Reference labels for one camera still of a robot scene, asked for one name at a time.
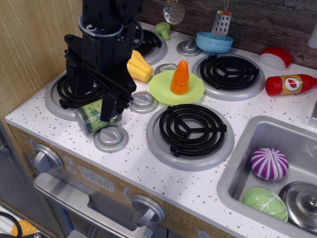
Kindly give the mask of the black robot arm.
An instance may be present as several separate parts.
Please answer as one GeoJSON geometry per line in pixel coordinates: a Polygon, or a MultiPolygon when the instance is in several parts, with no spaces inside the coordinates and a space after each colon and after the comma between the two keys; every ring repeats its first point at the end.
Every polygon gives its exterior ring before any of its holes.
{"type": "Polygon", "coordinates": [[[127,63],[143,42],[135,42],[141,12],[141,0],[84,0],[79,18],[82,37],[64,37],[71,90],[79,98],[96,84],[102,93],[102,121],[110,121],[132,102],[136,84],[127,63]]]}

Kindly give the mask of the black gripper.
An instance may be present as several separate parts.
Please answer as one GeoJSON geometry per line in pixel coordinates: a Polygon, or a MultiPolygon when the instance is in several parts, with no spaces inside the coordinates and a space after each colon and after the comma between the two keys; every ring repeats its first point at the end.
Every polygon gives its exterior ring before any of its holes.
{"type": "Polygon", "coordinates": [[[133,105],[136,85],[127,70],[128,60],[135,47],[134,27],[120,33],[97,37],[83,33],[82,37],[65,35],[67,78],[75,97],[92,90],[95,83],[102,92],[101,121],[122,114],[133,105]]]}

